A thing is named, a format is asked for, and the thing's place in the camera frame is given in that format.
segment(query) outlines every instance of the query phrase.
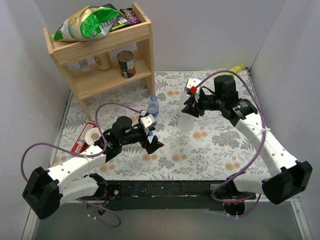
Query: floral pattern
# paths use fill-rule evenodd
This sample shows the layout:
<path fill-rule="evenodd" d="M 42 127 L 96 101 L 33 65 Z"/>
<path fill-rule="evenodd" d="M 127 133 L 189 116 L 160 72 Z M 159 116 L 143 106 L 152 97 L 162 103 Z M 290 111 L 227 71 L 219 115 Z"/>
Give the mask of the floral pattern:
<path fill-rule="evenodd" d="M 184 134 L 178 129 L 180 92 L 190 78 L 203 79 L 212 71 L 158 71 L 155 73 L 156 94 L 160 103 L 155 134 L 164 147 L 148 155 L 139 143 L 126 145 L 122 153 L 111 161 L 92 169 L 106 180 L 225 180 L 239 171 L 254 156 L 255 150 L 248 140 L 217 111 L 207 111 L 195 119 L 193 130 Z M 246 71 L 240 73 L 250 85 Z M 250 99 L 247 90 L 237 79 L 240 98 Z M 213 89 L 213 79 L 206 82 Z M 118 102 L 147 109 L 150 94 L 142 80 L 87 99 L 91 114 L 103 102 Z M 102 129 L 111 128 L 120 116 L 128 116 L 133 124 L 138 114 L 118 105 L 107 105 L 98 114 Z M 59 146 L 70 150 L 87 118 L 73 97 L 64 124 Z M 72 156 L 58 151 L 52 166 Z M 261 158 L 249 168 L 249 173 L 266 174 L 268 169 Z"/>

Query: plastic water bottle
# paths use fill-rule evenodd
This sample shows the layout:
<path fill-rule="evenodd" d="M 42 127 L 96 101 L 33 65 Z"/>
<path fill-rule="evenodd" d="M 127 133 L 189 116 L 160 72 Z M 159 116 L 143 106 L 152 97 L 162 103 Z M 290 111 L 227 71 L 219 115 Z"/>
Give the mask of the plastic water bottle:
<path fill-rule="evenodd" d="M 179 108 L 178 108 L 178 114 L 179 114 L 179 121 L 178 121 L 178 128 L 183 133 L 189 133 L 194 129 L 195 125 L 195 117 L 188 114 L 181 112 L 182 109 L 185 108 L 184 102 L 190 98 L 190 95 L 187 94 L 186 91 L 182 91 L 180 94 L 179 99 Z"/>
<path fill-rule="evenodd" d="M 83 72 L 87 73 L 90 71 L 90 66 L 89 66 L 87 59 L 80 60 L 78 63 L 79 63 Z"/>
<path fill-rule="evenodd" d="M 159 101 L 156 95 L 152 95 L 149 101 L 147 112 L 156 117 L 159 114 Z"/>

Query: white wall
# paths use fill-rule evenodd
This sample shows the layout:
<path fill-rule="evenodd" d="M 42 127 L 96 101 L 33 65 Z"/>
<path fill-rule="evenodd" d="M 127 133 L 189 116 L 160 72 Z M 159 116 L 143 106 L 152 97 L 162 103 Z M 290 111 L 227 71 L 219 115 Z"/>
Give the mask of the white wall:
<path fill-rule="evenodd" d="M 253 66 L 268 126 L 301 162 L 313 167 L 302 207 L 320 236 L 320 1 L 287 0 Z"/>
<path fill-rule="evenodd" d="M 50 30 L 105 0 L 34 0 Z M 139 0 L 153 23 L 156 70 L 250 67 L 286 0 Z M 114 1 L 116 8 L 131 0 Z"/>
<path fill-rule="evenodd" d="M 2 0 L 0 13 L 0 239 L 17 240 L 30 209 L 22 198 L 22 154 L 33 143 L 54 143 L 69 89 L 49 57 L 45 22 L 33 0 Z M 48 167 L 51 152 L 30 151 L 28 177 Z"/>

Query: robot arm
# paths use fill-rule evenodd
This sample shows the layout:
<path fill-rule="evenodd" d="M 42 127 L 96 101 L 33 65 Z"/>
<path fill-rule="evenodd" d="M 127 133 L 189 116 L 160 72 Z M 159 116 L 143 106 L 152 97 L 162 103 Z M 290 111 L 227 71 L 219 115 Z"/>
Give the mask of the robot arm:
<path fill-rule="evenodd" d="M 102 137 L 82 152 L 86 157 L 75 156 L 70 160 L 44 170 L 36 168 L 27 181 L 22 197 L 37 214 L 39 219 L 45 219 L 52 215 L 60 205 L 81 197 L 93 196 L 101 199 L 106 195 L 107 182 L 97 173 L 85 176 L 83 179 L 75 180 L 98 167 L 122 151 L 122 146 L 140 143 L 148 154 L 164 146 L 158 141 L 156 135 L 149 136 L 149 131 L 155 130 L 156 121 L 154 117 L 142 111 L 138 124 L 132 126 L 129 117 L 121 116 L 106 130 L 103 135 L 106 139 L 107 148 L 104 149 Z"/>
<path fill-rule="evenodd" d="M 261 117 L 255 106 L 248 99 L 241 99 L 236 91 L 236 82 L 232 75 L 214 78 L 215 92 L 206 95 L 201 87 L 195 88 L 201 81 L 189 79 L 186 89 L 191 97 L 184 103 L 183 113 L 196 118 L 205 111 L 220 111 L 258 150 L 262 142 L 262 133 L 266 131 L 266 139 L 260 156 L 265 162 L 269 175 L 243 173 L 227 184 L 230 195 L 250 192 L 265 195 L 272 203 L 279 204 L 303 192 L 312 173 L 307 162 L 299 162 L 279 143 L 275 136 L 264 129 Z"/>

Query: black metal base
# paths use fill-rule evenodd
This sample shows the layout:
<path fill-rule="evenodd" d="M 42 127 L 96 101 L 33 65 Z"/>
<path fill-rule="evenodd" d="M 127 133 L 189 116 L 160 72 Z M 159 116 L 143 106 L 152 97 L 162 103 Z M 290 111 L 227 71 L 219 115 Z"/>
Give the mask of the black metal base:
<path fill-rule="evenodd" d="M 138 209 L 209 209 L 224 211 L 211 199 L 214 186 L 223 181 L 107 181 L 108 208 L 114 211 Z M 221 199 L 229 197 L 219 193 Z M 92 197 L 83 200 L 93 201 Z"/>

